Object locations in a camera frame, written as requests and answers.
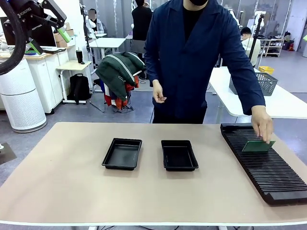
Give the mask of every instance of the hand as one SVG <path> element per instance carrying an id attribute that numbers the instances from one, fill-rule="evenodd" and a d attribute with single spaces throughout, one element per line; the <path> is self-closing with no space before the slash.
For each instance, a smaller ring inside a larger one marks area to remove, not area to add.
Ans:
<path id="1" fill-rule="evenodd" d="M 163 89 L 158 80 L 153 80 L 153 98 L 157 103 L 164 103 L 166 97 L 163 96 Z"/>
<path id="2" fill-rule="evenodd" d="M 257 136 L 261 136 L 263 141 L 269 144 L 273 133 L 272 118 L 267 114 L 265 106 L 263 105 L 256 105 L 252 107 L 251 112 L 251 122 Z"/>

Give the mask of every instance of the computer monitor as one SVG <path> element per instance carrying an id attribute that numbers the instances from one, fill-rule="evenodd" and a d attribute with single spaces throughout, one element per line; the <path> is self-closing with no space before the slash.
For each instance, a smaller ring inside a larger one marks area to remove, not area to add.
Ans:
<path id="1" fill-rule="evenodd" d="M 9 46 L 14 46 L 15 36 L 12 36 L 3 25 L 8 20 L 8 17 L 0 17 L 0 20 L 7 44 Z M 32 38 L 38 43 L 39 46 L 57 46 L 51 26 L 42 25 L 36 28 L 32 31 Z"/>

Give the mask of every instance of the black wire basket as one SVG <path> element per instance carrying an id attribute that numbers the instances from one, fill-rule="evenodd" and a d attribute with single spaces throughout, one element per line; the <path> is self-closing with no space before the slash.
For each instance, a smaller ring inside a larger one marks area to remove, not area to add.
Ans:
<path id="1" fill-rule="evenodd" d="M 256 77 L 257 77 L 259 85 L 262 89 L 263 95 L 264 96 L 272 96 L 278 80 L 275 79 L 274 77 L 272 77 L 268 73 L 256 73 Z M 236 88 L 234 86 L 234 83 L 232 81 L 232 78 L 230 78 L 229 88 L 231 89 L 231 91 L 235 95 L 238 95 L 237 92 L 236 92 Z"/>

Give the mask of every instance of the black rack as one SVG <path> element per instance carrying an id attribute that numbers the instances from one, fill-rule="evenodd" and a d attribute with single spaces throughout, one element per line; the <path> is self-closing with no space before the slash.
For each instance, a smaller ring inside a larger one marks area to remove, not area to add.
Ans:
<path id="1" fill-rule="evenodd" d="M 221 124 L 221 132 L 265 202 L 307 203 L 307 184 L 273 148 L 268 152 L 242 152 L 247 141 L 260 140 L 251 125 Z"/>

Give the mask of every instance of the face mask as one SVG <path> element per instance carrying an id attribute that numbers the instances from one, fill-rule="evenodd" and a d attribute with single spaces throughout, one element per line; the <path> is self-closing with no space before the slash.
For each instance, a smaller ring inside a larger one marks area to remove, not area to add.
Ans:
<path id="1" fill-rule="evenodd" d="M 207 3 L 208 0 L 190 0 L 195 6 L 202 6 Z"/>

